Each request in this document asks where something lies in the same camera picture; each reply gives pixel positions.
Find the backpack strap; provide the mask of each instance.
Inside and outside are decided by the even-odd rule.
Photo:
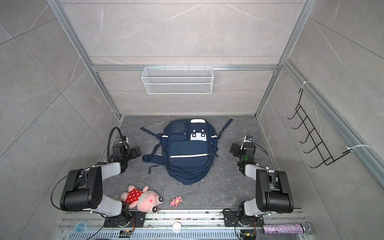
[[[219,140],[221,138],[221,134],[223,133],[223,131],[231,124],[231,122],[233,121],[232,118],[230,118],[228,120],[228,122],[224,125],[224,127],[221,129],[221,132],[217,135],[217,140]]]
[[[161,141],[162,133],[154,134],[153,132],[149,131],[148,129],[145,129],[144,127],[141,127],[140,129],[143,130],[144,132],[149,133],[150,135],[156,137],[157,139],[159,139]],[[157,165],[151,165],[149,167],[148,174],[151,173],[152,167],[158,167],[160,165],[164,165],[164,158],[162,156],[155,155],[155,153],[157,152],[157,150],[159,149],[160,146],[161,146],[161,142],[159,142],[158,144],[156,144],[154,146],[151,154],[146,154],[146,155],[143,155],[143,157],[142,157],[143,162],[151,162],[151,163],[157,164]]]
[[[153,132],[149,131],[148,129],[146,129],[144,127],[141,127],[140,130],[143,130],[144,132],[149,133],[150,135],[156,137],[157,139],[159,139],[161,141],[162,133],[154,134]]]

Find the dark gray marble floor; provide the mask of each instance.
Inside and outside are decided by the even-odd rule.
[[[120,127],[129,139],[131,147],[140,146],[142,154],[150,154],[158,140],[140,130],[145,127],[154,133],[160,133],[172,120],[180,118],[203,118],[215,127],[217,133],[225,123],[233,118],[231,125],[218,141],[218,157],[215,158],[208,175],[200,182],[183,185],[171,178],[163,166],[152,168],[141,158],[130,160],[125,173],[110,177],[103,182],[103,192],[113,199],[120,200],[121,193],[128,191],[129,185],[142,189],[146,185],[164,198],[162,208],[174,208],[170,199],[182,196],[183,202],[178,208],[237,208],[241,201],[255,197],[255,181],[243,176],[237,170],[237,160],[229,149],[233,142],[241,144],[245,135],[252,135],[253,141],[265,147],[260,129],[254,116],[126,116]],[[261,166],[271,167],[269,157],[256,150],[255,161]]]

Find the white round cap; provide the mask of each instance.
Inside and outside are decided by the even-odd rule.
[[[172,226],[172,231],[174,233],[179,233],[181,231],[181,223],[180,222],[175,222]]]

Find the small pink toy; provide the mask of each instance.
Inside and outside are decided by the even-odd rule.
[[[137,210],[140,212],[157,212],[164,200],[154,191],[148,190],[148,188],[148,186],[145,186],[143,191],[140,191],[135,186],[130,185],[128,187],[129,192],[123,192],[120,198],[129,204],[130,209],[137,206]]]
[[[171,205],[171,207],[173,207],[173,206],[177,207],[178,204],[181,202],[183,202],[183,200],[181,199],[181,196],[178,196],[178,197],[176,197],[170,201],[170,205]]]

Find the wire mesh basket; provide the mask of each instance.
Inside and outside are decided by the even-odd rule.
[[[146,67],[141,76],[148,94],[212,93],[212,67]]]

